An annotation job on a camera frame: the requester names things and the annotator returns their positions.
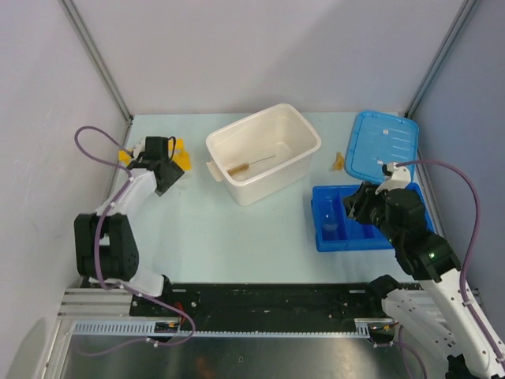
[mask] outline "white plastic container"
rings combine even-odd
[[[216,130],[206,143],[214,179],[224,179],[238,204],[250,205],[303,178],[321,139],[300,112],[279,104]],[[251,164],[233,177],[227,172],[269,156],[275,157]]]

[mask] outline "plastic tub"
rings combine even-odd
[[[216,130],[207,137],[208,169],[240,205],[250,205],[303,178],[321,139],[292,106],[279,104]],[[228,170],[255,162],[233,176]]]
[[[358,188],[359,185],[317,186],[312,189],[312,217],[318,251],[391,249],[391,244],[376,227],[361,225],[347,218],[342,200]],[[407,189],[416,191],[424,204],[425,199],[418,184],[410,183]],[[435,231],[428,209],[425,218],[428,229]]]

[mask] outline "blue plastic lid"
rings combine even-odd
[[[383,164],[416,159],[418,135],[419,126],[412,120],[375,111],[361,112],[347,148],[347,173],[364,181],[383,182]],[[413,179],[415,166],[408,168]]]

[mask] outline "small brown object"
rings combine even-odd
[[[262,161],[270,159],[270,158],[275,158],[276,156],[277,155],[268,156],[267,158],[259,159],[259,160],[255,161],[255,162],[239,164],[238,166],[235,166],[235,167],[232,167],[229,170],[226,170],[226,172],[228,173],[229,176],[234,176],[234,175],[236,175],[236,174],[238,174],[240,172],[248,170],[249,167],[252,164],[254,164],[254,163],[262,162]]]
[[[249,168],[249,163],[243,163],[243,164],[241,164],[239,166],[236,166],[234,168],[229,169],[227,172],[228,172],[229,176],[234,176],[235,174],[238,174],[239,172],[245,171],[248,168]]]
[[[331,166],[332,171],[341,171],[344,168],[344,156],[341,152],[337,152],[337,159],[333,166]]]

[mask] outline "cable tie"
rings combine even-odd
[[[474,304],[475,303],[475,300],[473,300],[472,298],[469,298],[468,299],[468,302],[463,302],[463,305],[464,306],[469,306],[470,304]]]

